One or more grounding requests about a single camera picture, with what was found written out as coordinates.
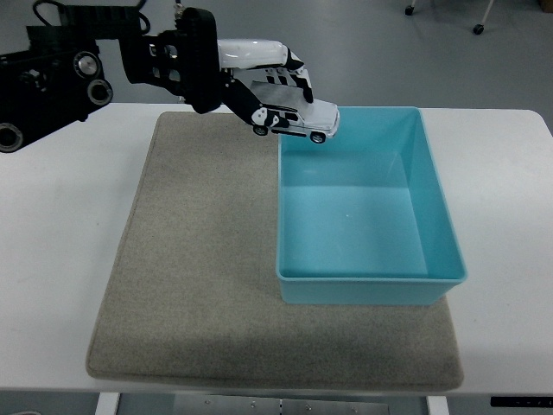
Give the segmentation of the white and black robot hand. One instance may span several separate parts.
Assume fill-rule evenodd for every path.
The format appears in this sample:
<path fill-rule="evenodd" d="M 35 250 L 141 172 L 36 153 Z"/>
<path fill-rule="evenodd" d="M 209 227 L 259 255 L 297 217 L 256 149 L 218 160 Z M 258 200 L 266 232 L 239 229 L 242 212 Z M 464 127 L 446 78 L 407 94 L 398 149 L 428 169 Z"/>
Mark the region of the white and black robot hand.
<path fill-rule="evenodd" d="M 264 70 L 265 81 L 256 85 L 274 92 L 283 88 L 283 96 L 291 99 L 295 90 L 303 100 L 314 102 L 308 69 L 289 47 L 279 41 L 251 39 L 218 40 L 219 68 L 222 75 L 222 102 L 248 125 L 269 131 L 289 126 L 279 112 L 270 109 L 241 80 L 233 76 L 236 70 Z"/>

